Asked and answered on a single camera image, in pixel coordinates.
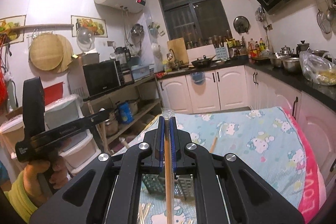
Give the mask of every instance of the metal screw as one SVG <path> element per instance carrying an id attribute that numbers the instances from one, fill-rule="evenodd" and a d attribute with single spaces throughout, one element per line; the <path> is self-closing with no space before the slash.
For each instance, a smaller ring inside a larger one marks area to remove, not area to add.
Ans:
<path id="1" fill-rule="evenodd" d="M 106 153 L 100 154 L 100 155 L 98 156 L 98 160 L 100 160 L 100 161 L 106 161 L 106 160 L 108 160 L 108 159 L 109 159 L 109 155 L 106 154 Z"/>
<path id="2" fill-rule="evenodd" d="M 226 159 L 228 161 L 235 161 L 237 159 L 237 156 L 235 154 L 227 154 Z"/>
<path id="3" fill-rule="evenodd" d="M 148 143 L 141 143 L 141 144 L 139 144 L 139 148 L 141 150 L 146 150 L 148 147 L 149 147 Z"/>
<path id="4" fill-rule="evenodd" d="M 189 150 L 195 150 L 196 148 L 197 148 L 197 145 L 195 145 L 194 143 L 187 144 L 187 149 Z"/>

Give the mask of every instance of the black countertop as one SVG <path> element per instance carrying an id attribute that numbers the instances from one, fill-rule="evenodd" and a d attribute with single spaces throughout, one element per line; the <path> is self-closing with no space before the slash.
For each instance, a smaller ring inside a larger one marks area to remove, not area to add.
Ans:
<path id="1" fill-rule="evenodd" d="M 297 74 L 293 75 L 288 73 L 286 70 L 281 68 L 273 68 L 270 61 L 263 63 L 256 63 L 255 61 L 249 60 L 246 56 L 239 57 L 237 59 L 231 59 L 224 63 L 213 63 L 208 68 L 203 69 L 187 69 L 187 70 L 181 70 L 174 73 L 169 73 L 168 75 L 165 75 L 159 80 L 162 79 L 168 79 L 172 77 L 182 76 L 182 75 L 188 75 L 193 72 L 201 72 L 201 71 L 211 71 L 215 69 L 222 69 L 222 68 L 229 68 L 229 67 L 235 67 L 235 66 L 249 66 L 253 69 L 260 70 L 268 75 L 273 76 L 274 78 L 292 86 L 293 88 L 303 91 L 310 96 L 314 97 L 327 107 L 329 107 L 331 110 L 336 112 L 336 85 L 334 86 L 326 86 L 326 85 L 318 85 L 313 82 L 308 81 L 303 74 Z"/>

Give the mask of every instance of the hand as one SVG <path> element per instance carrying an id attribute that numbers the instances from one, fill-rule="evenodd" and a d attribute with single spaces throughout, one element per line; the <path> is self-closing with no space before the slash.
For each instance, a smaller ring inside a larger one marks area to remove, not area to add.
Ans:
<path id="1" fill-rule="evenodd" d="M 30 201 L 36 206 L 40 207 L 47 201 L 47 198 L 41 191 L 40 184 L 37 179 L 37 174 L 44 173 L 50 167 L 50 162 L 46 160 L 33 160 L 27 164 L 23 173 L 23 184 Z M 53 162 L 52 174 L 49 182 L 54 184 L 54 189 L 60 189 L 68 182 L 68 170 L 65 161 L 62 157 L 58 157 Z"/>

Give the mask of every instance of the yellow-green sleeve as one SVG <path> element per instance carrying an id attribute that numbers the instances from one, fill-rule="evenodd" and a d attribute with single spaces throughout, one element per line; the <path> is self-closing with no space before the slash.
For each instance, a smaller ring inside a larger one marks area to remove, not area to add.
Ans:
<path id="1" fill-rule="evenodd" d="M 13 183 L 11 190 L 5 192 L 5 195 L 17 213 L 26 223 L 28 223 L 30 216 L 37 210 L 37 207 L 32 204 L 26 194 L 23 186 L 23 172 L 19 174 L 17 180 Z"/>

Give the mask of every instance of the hello kitty tablecloth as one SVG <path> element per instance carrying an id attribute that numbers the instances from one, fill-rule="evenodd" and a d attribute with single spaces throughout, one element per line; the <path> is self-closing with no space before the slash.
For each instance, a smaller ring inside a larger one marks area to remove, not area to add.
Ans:
<path id="1" fill-rule="evenodd" d="M 177 128 L 190 133 L 194 143 L 210 149 L 219 133 L 214 154 L 234 153 L 303 214 L 306 223 L 325 201 L 325 186 L 312 149 L 293 117 L 281 107 L 216 114 L 176 114 Z M 158 117 L 135 138 L 158 127 Z M 146 224 L 165 224 L 165 201 L 143 187 L 141 203 L 151 203 Z M 196 223 L 193 202 L 175 199 L 176 224 Z"/>

